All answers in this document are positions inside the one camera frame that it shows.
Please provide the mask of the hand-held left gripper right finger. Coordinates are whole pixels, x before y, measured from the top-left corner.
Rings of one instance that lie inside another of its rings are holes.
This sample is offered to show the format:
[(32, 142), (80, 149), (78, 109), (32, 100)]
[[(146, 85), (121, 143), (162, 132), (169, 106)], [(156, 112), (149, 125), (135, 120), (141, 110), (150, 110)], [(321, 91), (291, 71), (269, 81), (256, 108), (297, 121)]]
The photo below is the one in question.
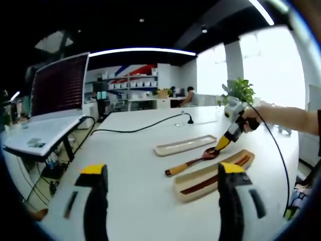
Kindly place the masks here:
[(280, 203), (271, 203), (241, 166), (219, 163), (218, 191), (219, 240), (273, 240), (283, 228)]

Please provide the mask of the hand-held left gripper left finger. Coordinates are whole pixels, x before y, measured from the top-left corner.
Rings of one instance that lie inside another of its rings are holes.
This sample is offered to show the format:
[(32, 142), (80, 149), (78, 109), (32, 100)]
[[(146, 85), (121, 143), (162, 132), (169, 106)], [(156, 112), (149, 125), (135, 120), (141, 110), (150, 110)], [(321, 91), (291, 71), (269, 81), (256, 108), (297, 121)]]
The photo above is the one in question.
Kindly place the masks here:
[(53, 240), (108, 240), (107, 193), (107, 166), (87, 166), (74, 183), (56, 193), (46, 215), (46, 232)]

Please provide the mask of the person's right hand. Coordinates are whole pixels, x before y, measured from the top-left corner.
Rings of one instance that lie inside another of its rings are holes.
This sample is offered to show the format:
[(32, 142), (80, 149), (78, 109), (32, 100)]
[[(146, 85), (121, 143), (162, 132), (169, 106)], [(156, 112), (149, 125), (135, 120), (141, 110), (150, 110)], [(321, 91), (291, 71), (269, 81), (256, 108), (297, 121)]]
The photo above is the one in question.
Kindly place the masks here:
[(253, 109), (245, 110), (242, 114), (242, 118), (245, 120), (245, 124), (243, 126), (243, 132), (245, 133), (256, 130), (261, 123), (260, 117)]

